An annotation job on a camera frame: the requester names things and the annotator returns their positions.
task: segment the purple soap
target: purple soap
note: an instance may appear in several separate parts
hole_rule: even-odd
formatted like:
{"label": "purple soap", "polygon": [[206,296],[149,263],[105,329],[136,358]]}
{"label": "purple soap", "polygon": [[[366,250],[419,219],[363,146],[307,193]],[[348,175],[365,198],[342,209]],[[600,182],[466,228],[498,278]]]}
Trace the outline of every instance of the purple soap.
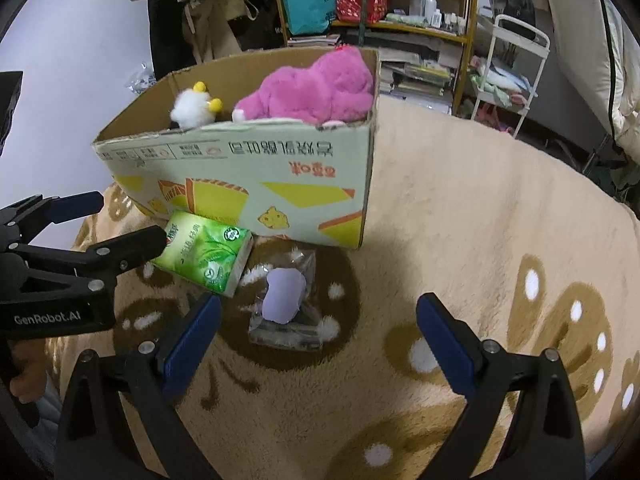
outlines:
{"label": "purple soap", "polygon": [[297,269],[277,267],[267,274],[269,288],[262,302],[262,317],[287,324],[298,310],[306,289],[306,279]]}

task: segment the finger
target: finger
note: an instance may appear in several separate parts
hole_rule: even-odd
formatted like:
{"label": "finger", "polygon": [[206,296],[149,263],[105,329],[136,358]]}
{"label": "finger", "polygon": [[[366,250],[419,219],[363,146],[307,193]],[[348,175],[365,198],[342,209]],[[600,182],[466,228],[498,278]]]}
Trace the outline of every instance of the finger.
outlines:
{"label": "finger", "polygon": [[44,339],[30,341],[15,341],[11,345],[14,362],[19,365],[24,362],[42,361],[44,359]]}
{"label": "finger", "polygon": [[44,366],[39,363],[29,363],[22,373],[11,379],[9,391],[18,397],[20,402],[33,402],[44,395],[47,386],[47,374]]}

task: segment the green tissue pack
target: green tissue pack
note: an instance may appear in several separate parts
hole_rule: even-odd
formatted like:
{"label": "green tissue pack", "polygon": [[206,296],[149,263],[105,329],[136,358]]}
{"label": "green tissue pack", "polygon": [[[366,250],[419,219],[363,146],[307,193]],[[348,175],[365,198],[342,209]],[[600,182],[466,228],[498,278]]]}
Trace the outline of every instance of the green tissue pack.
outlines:
{"label": "green tissue pack", "polygon": [[231,298],[254,243],[251,231],[175,211],[166,228],[166,247],[153,260],[178,274]]}

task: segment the blue gripper pad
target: blue gripper pad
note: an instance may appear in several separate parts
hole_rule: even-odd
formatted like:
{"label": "blue gripper pad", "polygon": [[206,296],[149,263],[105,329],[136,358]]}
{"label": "blue gripper pad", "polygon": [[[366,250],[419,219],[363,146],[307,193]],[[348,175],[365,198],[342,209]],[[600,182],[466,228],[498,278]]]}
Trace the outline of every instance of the blue gripper pad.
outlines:
{"label": "blue gripper pad", "polygon": [[418,298],[415,317],[449,386],[454,393],[470,400],[476,392],[474,365],[450,328],[457,321],[435,294],[423,294]]}
{"label": "blue gripper pad", "polygon": [[104,205],[104,198],[97,191],[57,198],[47,207],[47,219],[54,224],[82,218],[97,213]]}
{"label": "blue gripper pad", "polygon": [[162,366],[162,396],[168,402],[181,396],[191,383],[200,361],[216,335],[222,317],[220,298],[207,294],[208,300],[193,307],[182,320],[186,326],[169,350]]}

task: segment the teal bag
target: teal bag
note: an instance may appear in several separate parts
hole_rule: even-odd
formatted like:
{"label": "teal bag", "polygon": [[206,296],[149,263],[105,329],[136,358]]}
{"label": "teal bag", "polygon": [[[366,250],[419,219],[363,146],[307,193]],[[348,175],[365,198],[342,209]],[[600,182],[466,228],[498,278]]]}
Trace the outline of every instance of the teal bag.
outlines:
{"label": "teal bag", "polygon": [[282,0],[292,36],[319,34],[335,17],[335,0]]}

